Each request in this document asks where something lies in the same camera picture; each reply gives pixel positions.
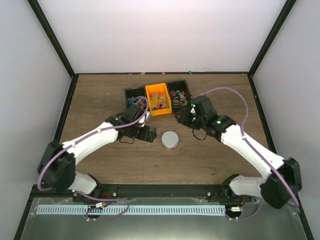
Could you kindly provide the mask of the clear plastic cup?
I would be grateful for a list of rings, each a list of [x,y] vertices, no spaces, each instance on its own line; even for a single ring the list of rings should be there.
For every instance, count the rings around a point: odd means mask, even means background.
[[[162,143],[162,147],[165,149],[165,150],[174,150],[174,149],[176,149],[177,148],[177,146],[178,146],[178,143],[176,143],[176,144],[164,144],[164,143]]]

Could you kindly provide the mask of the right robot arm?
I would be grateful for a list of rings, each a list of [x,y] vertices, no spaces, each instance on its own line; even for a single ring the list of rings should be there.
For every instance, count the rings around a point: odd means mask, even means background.
[[[247,195],[263,198],[275,209],[281,209],[289,201],[298,204],[296,194],[302,189],[298,161],[273,153],[246,134],[231,117],[218,115],[207,96],[195,97],[174,116],[178,123],[192,130],[203,130],[207,136],[230,147],[260,173],[259,177],[230,177],[222,188],[225,200],[232,202],[240,195]]]

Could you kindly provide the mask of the orange candy bin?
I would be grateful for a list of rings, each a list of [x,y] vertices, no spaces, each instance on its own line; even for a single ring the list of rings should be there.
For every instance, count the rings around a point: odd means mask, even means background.
[[[146,85],[145,92],[149,103],[149,110],[153,117],[173,112],[166,83]]]

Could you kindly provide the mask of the black bin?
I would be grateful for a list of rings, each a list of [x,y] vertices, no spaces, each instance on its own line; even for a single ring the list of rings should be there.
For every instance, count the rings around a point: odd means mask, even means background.
[[[191,104],[192,94],[185,79],[166,83],[172,112],[179,112]]]
[[[144,86],[127,88],[124,90],[124,96],[127,108],[131,105],[138,105],[145,110],[149,104],[146,88]]]

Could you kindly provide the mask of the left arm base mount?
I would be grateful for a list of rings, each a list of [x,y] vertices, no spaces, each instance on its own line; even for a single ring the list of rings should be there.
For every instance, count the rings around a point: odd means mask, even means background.
[[[82,203],[98,203],[98,202],[105,202],[105,203],[116,203],[117,199],[114,198],[107,192],[104,192],[104,188],[102,184],[98,184],[95,189],[91,193],[81,193],[79,191],[72,191],[73,201],[74,202],[82,202]]]

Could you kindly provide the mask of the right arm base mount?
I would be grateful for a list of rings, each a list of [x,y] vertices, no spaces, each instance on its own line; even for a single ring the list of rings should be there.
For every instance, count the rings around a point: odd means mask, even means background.
[[[239,174],[232,174],[227,177],[221,184],[209,185],[205,188],[206,198],[208,201],[219,203],[240,203],[246,200],[244,195],[236,195],[230,187],[230,183]]]

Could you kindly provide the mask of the white round lid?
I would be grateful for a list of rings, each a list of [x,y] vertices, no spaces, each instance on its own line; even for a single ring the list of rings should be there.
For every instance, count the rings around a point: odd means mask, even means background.
[[[166,131],[161,136],[161,142],[167,145],[179,143],[179,136],[174,131]]]

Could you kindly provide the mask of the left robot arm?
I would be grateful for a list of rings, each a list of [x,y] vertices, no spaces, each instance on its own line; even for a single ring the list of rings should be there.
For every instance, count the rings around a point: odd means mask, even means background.
[[[83,193],[91,202],[97,202],[102,196],[98,181],[88,173],[76,171],[76,166],[96,150],[123,137],[152,143],[157,131],[146,125],[150,115],[142,107],[131,105],[80,137],[63,143],[56,140],[50,142],[37,168],[38,190],[72,190]]]

